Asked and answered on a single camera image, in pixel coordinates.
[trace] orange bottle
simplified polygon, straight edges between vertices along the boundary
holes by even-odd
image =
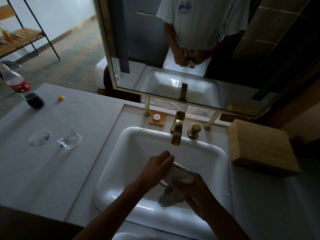
[[[14,40],[12,39],[12,37],[10,36],[9,32],[0,24],[0,29],[1,29],[1,32],[4,36],[4,38],[6,39],[6,41],[9,41],[9,42],[13,42]]]

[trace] wrapped round soap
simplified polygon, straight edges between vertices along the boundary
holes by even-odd
[[[155,115],[153,116],[153,119],[154,119],[155,121],[159,121],[159,120],[160,120],[160,115],[155,114]]]

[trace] shirt logo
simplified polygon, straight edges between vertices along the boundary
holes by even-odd
[[[192,8],[192,6],[191,6],[190,2],[183,2],[183,3],[179,4],[178,16],[179,16],[179,13],[180,14],[188,14],[188,12],[190,12],[191,8]]]

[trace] mirror frame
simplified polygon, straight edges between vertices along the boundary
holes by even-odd
[[[114,38],[113,38],[113,34],[112,34],[112,27],[111,27],[109,11],[108,11],[108,3],[107,3],[107,0],[93,0],[93,3],[94,3],[94,8],[95,8],[95,12],[96,12],[97,20],[98,20],[98,25],[99,25],[99,29],[100,29],[100,33],[101,33],[101,38],[102,38],[104,51],[105,51],[105,54],[106,54],[106,59],[107,59],[108,64],[112,64],[111,57],[116,58],[116,48],[115,48]],[[290,92],[290,90],[292,88],[295,88],[296,85],[297,85],[297,81],[298,80],[299,81],[303,81],[303,80],[306,80],[306,79],[310,78],[310,76],[312,74],[314,74],[315,71],[314,71],[314,69],[311,69],[309,72],[307,72],[305,74],[302,74],[301,76],[298,76],[283,91],[278,93],[256,115],[248,115],[248,114],[239,113],[239,112],[233,112],[233,111],[225,110],[225,109],[212,108],[212,107],[208,107],[208,106],[201,105],[201,104],[183,102],[183,101],[172,99],[172,98],[168,98],[168,97],[158,96],[158,95],[145,93],[145,92],[139,92],[139,91],[131,90],[131,89],[127,89],[127,88],[120,88],[120,87],[117,87],[113,68],[109,69],[109,72],[110,72],[110,76],[111,76],[112,86],[113,86],[113,88],[115,90],[124,91],[124,92],[130,92],[130,93],[139,94],[139,95],[142,95],[142,96],[149,96],[149,97],[152,97],[152,98],[162,99],[162,100],[181,103],[181,104],[187,104],[187,105],[191,105],[191,106],[198,107],[198,108],[208,109],[208,110],[212,110],[212,111],[218,111],[218,112],[224,113],[224,114],[240,116],[240,117],[245,117],[245,118],[248,118],[248,119],[254,119],[255,120],[255,119],[258,119],[260,116],[262,116],[264,113],[266,113],[273,104],[275,104],[281,97],[283,97],[288,92]]]

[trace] gold faucet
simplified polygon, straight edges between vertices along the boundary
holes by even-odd
[[[181,135],[182,135],[182,123],[184,117],[186,116],[185,112],[177,111],[176,118],[171,126],[170,133],[172,135],[171,144],[175,146],[179,146],[181,142]]]
[[[180,96],[179,96],[179,100],[186,102],[187,101],[187,90],[188,90],[188,84],[187,83],[182,83],[181,84],[181,90],[180,90]]]
[[[198,133],[201,131],[201,126],[196,123],[191,124],[191,128],[188,129],[188,136],[197,139],[198,138]]]

